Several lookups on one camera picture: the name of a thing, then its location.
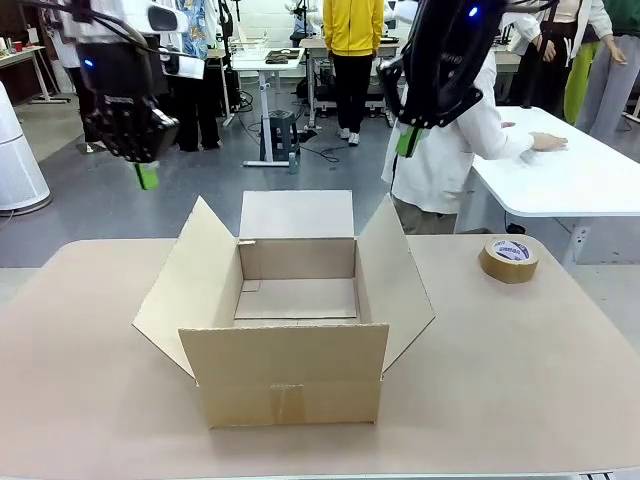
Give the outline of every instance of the black pants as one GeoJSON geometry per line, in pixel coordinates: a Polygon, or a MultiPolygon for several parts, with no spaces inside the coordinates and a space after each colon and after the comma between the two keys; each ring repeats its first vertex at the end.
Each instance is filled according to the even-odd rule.
{"type": "Polygon", "coordinates": [[[364,117],[364,104],[371,77],[373,55],[365,57],[341,57],[334,55],[336,69],[336,103],[340,128],[360,133],[364,117]]]}
{"type": "Polygon", "coordinates": [[[553,42],[556,56],[551,62],[543,61],[538,67],[538,58],[542,52],[529,44],[511,86],[509,97],[512,104],[522,105],[531,89],[532,106],[562,116],[564,89],[573,63],[567,59],[571,56],[576,28],[576,23],[542,22],[542,36],[553,42]]]}
{"type": "Polygon", "coordinates": [[[85,122],[86,116],[93,113],[96,108],[95,95],[91,90],[85,87],[84,82],[82,81],[80,67],[68,68],[67,73],[69,74],[69,78],[71,78],[73,86],[76,88],[76,93],[78,94],[80,118],[82,119],[82,127],[84,129],[84,141],[86,143],[97,142],[100,140],[100,137],[96,135],[85,122]]]}
{"type": "Polygon", "coordinates": [[[202,148],[215,148],[220,140],[216,123],[215,90],[211,87],[213,75],[215,70],[205,68],[202,80],[168,77],[173,91],[173,113],[180,121],[177,136],[180,150],[198,150],[198,125],[202,148]]]}

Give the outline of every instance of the sleeve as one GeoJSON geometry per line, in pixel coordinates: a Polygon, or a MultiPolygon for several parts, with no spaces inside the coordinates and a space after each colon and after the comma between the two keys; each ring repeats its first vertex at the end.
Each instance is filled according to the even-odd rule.
{"type": "Polygon", "coordinates": [[[380,47],[380,39],[382,38],[382,26],[384,24],[384,0],[374,0],[373,3],[373,49],[380,47]]]}
{"type": "Polygon", "coordinates": [[[322,5],[322,19],[324,21],[324,43],[327,49],[331,50],[331,40],[333,37],[333,1],[324,0],[322,5]]]}
{"type": "Polygon", "coordinates": [[[482,67],[475,80],[483,97],[479,103],[460,115],[457,122],[474,153],[486,160],[514,158],[533,147],[533,137],[516,127],[502,128],[496,108],[493,84],[496,69],[482,67]]]}
{"type": "Polygon", "coordinates": [[[598,38],[606,37],[607,35],[613,35],[613,26],[611,25],[611,18],[604,9],[604,3],[602,0],[593,0],[591,2],[591,11],[589,12],[589,24],[596,31],[598,38]]]}
{"type": "Polygon", "coordinates": [[[540,35],[540,23],[536,17],[528,13],[518,15],[513,22],[513,26],[528,43],[531,43],[534,38],[540,35]]]}

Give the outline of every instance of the khaki pants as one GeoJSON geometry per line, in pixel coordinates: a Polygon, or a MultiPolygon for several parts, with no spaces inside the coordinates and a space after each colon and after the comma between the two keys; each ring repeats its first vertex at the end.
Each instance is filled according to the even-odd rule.
{"type": "Polygon", "coordinates": [[[406,235],[449,235],[453,233],[456,215],[425,212],[415,205],[392,197],[393,205],[406,235]]]}

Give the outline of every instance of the gray pants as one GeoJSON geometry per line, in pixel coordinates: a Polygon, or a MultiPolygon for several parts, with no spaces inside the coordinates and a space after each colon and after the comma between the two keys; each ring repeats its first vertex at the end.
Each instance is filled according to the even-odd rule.
{"type": "Polygon", "coordinates": [[[456,215],[425,212],[415,205],[392,197],[396,213],[406,235],[448,235],[453,233],[456,215]]]}
{"type": "Polygon", "coordinates": [[[620,116],[640,72],[640,38],[624,35],[616,43],[627,57],[627,65],[618,65],[609,49],[602,45],[591,66],[587,94],[576,128],[596,140],[610,144],[620,116]]]}

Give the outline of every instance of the white lab coat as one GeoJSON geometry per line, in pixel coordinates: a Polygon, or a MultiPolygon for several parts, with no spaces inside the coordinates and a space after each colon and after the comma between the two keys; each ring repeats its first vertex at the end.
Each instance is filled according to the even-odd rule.
{"type": "MultiPolygon", "coordinates": [[[[484,97],[446,127],[431,129],[412,157],[398,157],[391,191],[395,197],[425,212],[457,213],[476,153],[489,160],[513,158],[533,146],[533,137],[517,126],[502,128],[493,92],[496,75],[490,52],[474,82],[484,97]]],[[[393,179],[400,128],[396,121],[382,173],[387,183],[393,179]]]]}
{"type": "MultiPolygon", "coordinates": [[[[518,55],[524,55],[531,41],[540,35],[540,22],[544,18],[547,11],[543,11],[534,15],[522,15],[513,22],[515,33],[511,39],[509,49],[518,55]]],[[[582,38],[587,24],[591,24],[596,31],[598,38],[611,35],[613,33],[611,27],[611,19],[604,9],[602,0],[582,0],[580,11],[578,12],[578,31],[573,41],[571,55],[569,58],[575,58],[582,45],[582,38]]]]}

